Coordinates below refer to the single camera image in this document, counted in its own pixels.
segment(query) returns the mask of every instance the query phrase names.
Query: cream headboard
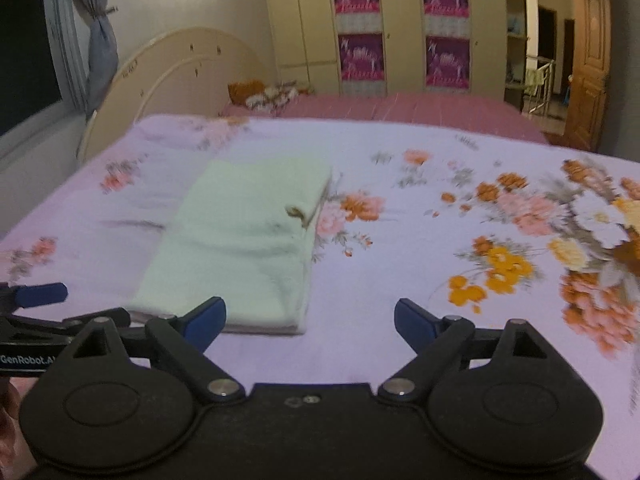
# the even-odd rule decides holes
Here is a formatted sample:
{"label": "cream headboard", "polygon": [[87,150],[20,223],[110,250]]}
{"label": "cream headboard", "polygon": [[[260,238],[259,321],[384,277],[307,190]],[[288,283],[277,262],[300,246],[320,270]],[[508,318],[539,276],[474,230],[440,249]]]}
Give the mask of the cream headboard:
{"label": "cream headboard", "polygon": [[255,53],[219,30],[185,28],[156,38],[116,74],[78,158],[90,160],[151,114],[217,117],[229,101],[229,83],[266,77]]}

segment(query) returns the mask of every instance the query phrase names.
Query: wooden door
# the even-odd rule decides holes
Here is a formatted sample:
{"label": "wooden door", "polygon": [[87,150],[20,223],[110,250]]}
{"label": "wooden door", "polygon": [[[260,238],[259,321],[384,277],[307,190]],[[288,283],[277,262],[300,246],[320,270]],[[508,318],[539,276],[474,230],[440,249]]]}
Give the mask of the wooden door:
{"label": "wooden door", "polygon": [[574,0],[574,80],[564,129],[571,148],[596,151],[607,101],[611,50],[609,0]]}

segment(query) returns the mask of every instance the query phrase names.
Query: metal pin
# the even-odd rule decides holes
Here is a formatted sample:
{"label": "metal pin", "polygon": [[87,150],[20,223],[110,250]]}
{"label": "metal pin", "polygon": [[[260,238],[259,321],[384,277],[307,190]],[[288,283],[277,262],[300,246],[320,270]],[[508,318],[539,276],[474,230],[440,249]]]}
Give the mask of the metal pin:
{"label": "metal pin", "polygon": [[410,394],[415,390],[415,383],[413,381],[410,381],[409,379],[396,377],[385,381],[385,383],[382,384],[382,388],[387,393],[397,396],[403,396]]}
{"label": "metal pin", "polygon": [[228,397],[238,392],[240,384],[236,383],[233,379],[216,379],[215,381],[211,381],[207,388],[212,394],[220,397]]}

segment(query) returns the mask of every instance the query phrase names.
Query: light green towel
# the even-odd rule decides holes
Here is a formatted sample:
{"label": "light green towel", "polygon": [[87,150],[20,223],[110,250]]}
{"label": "light green towel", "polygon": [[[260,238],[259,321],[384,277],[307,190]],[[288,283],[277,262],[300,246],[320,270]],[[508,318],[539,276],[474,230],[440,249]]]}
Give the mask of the light green towel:
{"label": "light green towel", "polygon": [[316,222],[331,168],[214,161],[191,187],[130,308],[181,316],[220,296],[226,330],[302,333]]}

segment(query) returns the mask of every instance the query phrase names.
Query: orange pillow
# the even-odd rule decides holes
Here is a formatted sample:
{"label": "orange pillow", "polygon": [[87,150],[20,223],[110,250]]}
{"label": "orange pillow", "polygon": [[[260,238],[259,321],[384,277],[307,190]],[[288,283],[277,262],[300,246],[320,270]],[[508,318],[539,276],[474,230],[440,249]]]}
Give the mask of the orange pillow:
{"label": "orange pillow", "polygon": [[244,106],[244,102],[247,98],[264,92],[266,86],[262,81],[253,79],[252,81],[247,82],[231,83],[228,88],[231,103],[238,106]]}

